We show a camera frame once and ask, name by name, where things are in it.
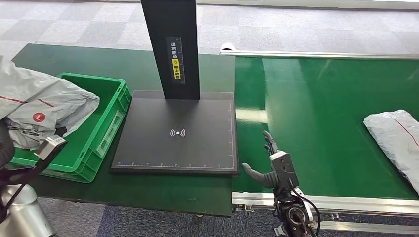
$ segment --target black cable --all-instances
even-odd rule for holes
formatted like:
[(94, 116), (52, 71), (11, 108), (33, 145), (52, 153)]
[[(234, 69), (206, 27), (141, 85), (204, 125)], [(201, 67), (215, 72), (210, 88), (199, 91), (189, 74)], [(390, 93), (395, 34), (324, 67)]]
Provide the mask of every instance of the black cable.
[(290, 185), (291, 189), (294, 191), (294, 193), (301, 198), (302, 200), (308, 202), (310, 205), (313, 206), (314, 210), (316, 210), (316, 214), (317, 214), (317, 230), (316, 230), (316, 235), (319, 235), (319, 231), (320, 231), (320, 212), (319, 209), (317, 209), (316, 205), (314, 205), (314, 203), (312, 203), (310, 200), (306, 199), (305, 197), (301, 196), (293, 187), (293, 182), (291, 181), (291, 179), (288, 179), (288, 184)]
[(317, 237), (317, 234), (314, 233), (313, 228), (309, 227), (309, 229), (311, 230), (311, 232), (313, 233), (314, 237)]

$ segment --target robotic hand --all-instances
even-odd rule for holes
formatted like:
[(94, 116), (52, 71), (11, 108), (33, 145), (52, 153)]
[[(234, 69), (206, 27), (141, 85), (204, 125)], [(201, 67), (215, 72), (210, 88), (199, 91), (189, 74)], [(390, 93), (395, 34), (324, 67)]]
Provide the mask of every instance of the robotic hand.
[[(272, 188), (274, 193), (274, 216), (282, 221), (275, 228), (281, 237), (316, 237), (320, 229), (320, 213), (317, 207), (304, 197), (299, 188), (299, 181), (291, 163), (290, 155), (280, 151), (269, 132), (264, 131), (265, 149), (269, 152), (272, 171), (261, 174), (253, 170), (247, 163), (242, 163), (247, 175), (261, 185)], [(317, 230), (313, 231), (314, 219), (309, 204), (316, 210)]]
[(58, 130), (35, 151), (39, 158), (35, 166), (9, 170), (4, 166), (12, 160), (15, 148), (4, 121), (0, 120), (0, 236), (56, 236), (38, 204), (37, 194), (27, 183), (44, 171), (67, 144), (57, 133)]

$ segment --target plastic mailer bag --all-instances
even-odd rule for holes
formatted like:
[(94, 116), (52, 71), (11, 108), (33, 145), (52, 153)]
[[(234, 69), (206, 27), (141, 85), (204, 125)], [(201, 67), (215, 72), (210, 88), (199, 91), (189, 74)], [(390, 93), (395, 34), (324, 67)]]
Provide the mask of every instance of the plastic mailer bag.
[(15, 147), (37, 149), (57, 128), (71, 134), (98, 105), (95, 94), (0, 56), (0, 119), (6, 118)]
[(408, 112), (397, 110), (369, 115), (364, 125), (419, 194), (419, 122)]

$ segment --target red logo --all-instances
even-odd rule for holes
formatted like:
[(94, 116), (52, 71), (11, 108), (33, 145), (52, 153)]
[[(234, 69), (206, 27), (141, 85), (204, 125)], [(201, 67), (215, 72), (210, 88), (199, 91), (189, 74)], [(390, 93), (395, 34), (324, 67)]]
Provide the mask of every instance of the red logo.
[(45, 120), (45, 115), (43, 113), (35, 113), (32, 118), (35, 122), (42, 122)]

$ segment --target white cylindrical robot base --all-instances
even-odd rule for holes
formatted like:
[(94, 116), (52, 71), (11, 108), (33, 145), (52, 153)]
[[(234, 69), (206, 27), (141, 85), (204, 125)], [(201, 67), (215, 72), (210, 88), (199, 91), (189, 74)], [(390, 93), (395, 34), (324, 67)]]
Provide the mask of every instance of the white cylindrical robot base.
[[(7, 185), (0, 190), (3, 206), (20, 185)], [(0, 236), (52, 237), (56, 232), (48, 222), (37, 200), (35, 190), (25, 185), (10, 206), (6, 219), (0, 224)]]

